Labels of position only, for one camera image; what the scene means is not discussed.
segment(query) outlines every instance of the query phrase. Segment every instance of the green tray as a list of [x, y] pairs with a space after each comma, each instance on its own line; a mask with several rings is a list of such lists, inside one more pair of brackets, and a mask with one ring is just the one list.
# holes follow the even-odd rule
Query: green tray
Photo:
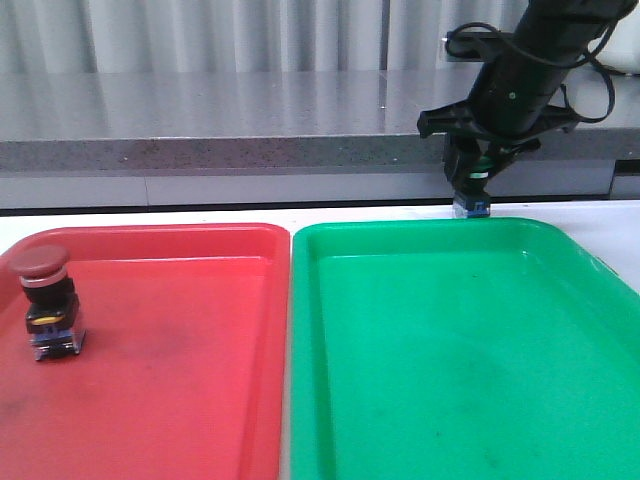
[[294, 239], [293, 480], [640, 479], [640, 296], [523, 219]]

